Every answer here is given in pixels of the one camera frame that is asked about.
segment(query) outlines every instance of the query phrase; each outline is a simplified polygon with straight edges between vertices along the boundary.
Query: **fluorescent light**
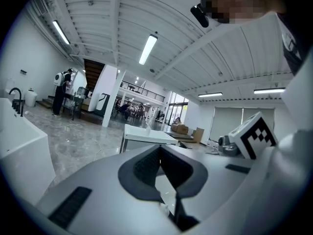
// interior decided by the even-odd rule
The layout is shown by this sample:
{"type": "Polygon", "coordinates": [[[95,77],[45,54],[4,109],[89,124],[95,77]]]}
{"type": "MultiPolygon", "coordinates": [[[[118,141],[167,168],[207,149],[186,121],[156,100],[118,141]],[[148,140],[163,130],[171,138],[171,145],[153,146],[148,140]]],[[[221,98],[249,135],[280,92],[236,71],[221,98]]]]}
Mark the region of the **fluorescent light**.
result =
{"type": "Polygon", "coordinates": [[[274,89],[254,90],[254,94],[282,93],[284,91],[285,88],[274,88],[274,89]]]}
{"type": "Polygon", "coordinates": [[[67,39],[67,37],[65,36],[64,32],[62,31],[59,23],[57,20],[53,21],[53,25],[54,27],[57,29],[57,31],[59,32],[59,34],[61,35],[61,37],[63,38],[64,42],[69,45],[69,40],[67,39]]]}
{"type": "Polygon", "coordinates": [[[219,92],[219,93],[203,94],[203,95],[199,95],[198,97],[209,97],[209,96],[223,96],[223,93],[219,92]]]}
{"type": "Polygon", "coordinates": [[[139,63],[141,65],[144,65],[147,61],[147,58],[148,56],[150,55],[150,52],[153,48],[153,46],[156,44],[157,42],[157,37],[154,36],[154,35],[150,35],[148,40],[147,40],[147,43],[146,43],[146,46],[145,48],[143,49],[143,52],[142,52],[142,55],[141,55],[141,58],[139,60],[139,63]]]}

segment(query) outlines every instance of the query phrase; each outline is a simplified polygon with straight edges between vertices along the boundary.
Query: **floor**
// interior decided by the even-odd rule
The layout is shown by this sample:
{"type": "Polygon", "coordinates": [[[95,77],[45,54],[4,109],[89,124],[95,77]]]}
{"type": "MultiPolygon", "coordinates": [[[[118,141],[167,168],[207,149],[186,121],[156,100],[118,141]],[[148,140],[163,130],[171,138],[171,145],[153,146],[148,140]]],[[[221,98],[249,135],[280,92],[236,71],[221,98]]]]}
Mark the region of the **floor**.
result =
{"type": "MultiPolygon", "coordinates": [[[[24,116],[48,135],[51,159],[56,173],[56,178],[49,189],[85,165],[119,154],[126,123],[122,116],[112,118],[108,128],[78,118],[72,121],[66,112],[61,118],[55,117],[50,110],[40,105],[34,108],[25,106],[24,116]]],[[[127,123],[146,127],[145,121],[139,119],[127,123]]],[[[155,122],[151,129],[169,132],[170,126],[155,122]]],[[[202,145],[192,144],[192,146],[195,151],[208,151],[202,145]]]]}

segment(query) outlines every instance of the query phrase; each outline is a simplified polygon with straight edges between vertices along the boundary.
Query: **balcony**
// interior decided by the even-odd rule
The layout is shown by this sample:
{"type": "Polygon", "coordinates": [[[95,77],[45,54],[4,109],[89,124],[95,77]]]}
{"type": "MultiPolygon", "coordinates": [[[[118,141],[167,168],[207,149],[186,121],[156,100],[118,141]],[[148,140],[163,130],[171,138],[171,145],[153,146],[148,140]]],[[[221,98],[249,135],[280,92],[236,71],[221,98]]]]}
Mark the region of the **balcony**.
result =
{"type": "Polygon", "coordinates": [[[121,88],[124,88],[126,90],[129,90],[131,92],[134,92],[134,93],[138,93],[138,94],[141,94],[141,95],[144,95],[146,97],[149,97],[149,98],[152,98],[152,99],[155,99],[159,102],[164,102],[164,99],[165,97],[159,95],[159,94],[156,94],[154,92],[151,92],[149,90],[146,90],[144,88],[141,88],[135,84],[131,84],[131,83],[128,83],[128,82],[125,82],[123,81],[120,85],[121,88]]]}

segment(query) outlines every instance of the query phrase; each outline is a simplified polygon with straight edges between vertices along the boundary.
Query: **white bathtub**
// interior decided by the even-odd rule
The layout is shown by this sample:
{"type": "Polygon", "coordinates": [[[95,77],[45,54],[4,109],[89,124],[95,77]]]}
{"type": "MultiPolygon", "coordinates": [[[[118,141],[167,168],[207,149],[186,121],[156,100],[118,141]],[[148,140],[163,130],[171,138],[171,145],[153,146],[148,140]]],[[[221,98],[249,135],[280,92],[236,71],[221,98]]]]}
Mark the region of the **white bathtub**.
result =
{"type": "Polygon", "coordinates": [[[46,133],[0,98],[0,168],[13,192],[35,205],[55,178],[46,133]]]}

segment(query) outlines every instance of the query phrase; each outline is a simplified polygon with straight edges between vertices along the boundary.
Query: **ceiling light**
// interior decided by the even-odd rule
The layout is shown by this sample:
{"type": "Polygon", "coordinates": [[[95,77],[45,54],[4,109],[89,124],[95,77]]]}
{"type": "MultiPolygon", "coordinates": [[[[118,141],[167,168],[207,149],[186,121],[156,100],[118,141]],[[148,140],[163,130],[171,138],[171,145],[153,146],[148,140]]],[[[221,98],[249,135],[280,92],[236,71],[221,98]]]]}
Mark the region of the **ceiling light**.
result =
{"type": "Polygon", "coordinates": [[[285,88],[264,89],[264,90],[254,90],[254,94],[282,93],[284,91],[285,88]]]}
{"type": "Polygon", "coordinates": [[[139,60],[139,63],[141,65],[144,65],[146,63],[147,58],[150,55],[150,52],[151,52],[153,46],[156,44],[156,42],[157,42],[157,37],[155,35],[150,35],[148,40],[147,40],[146,46],[143,49],[141,58],[139,60]]]}
{"type": "Polygon", "coordinates": [[[64,42],[69,45],[69,40],[67,39],[67,37],[65,36],[64,32],[62,31],[59,23],[57,20],[53,21],[53,25],[54,27],[57,29],[57,31],[59,32],[59,34],[61,35],[61,37],[63,38],[64,42]]]}
{"type": "Polygon", "coordinates": [[[223,96],[223,93],[219,92],[219,93],[203,94],[203,95],[199,95],[198,97],[209,97],[209,96],[223,96]]]}

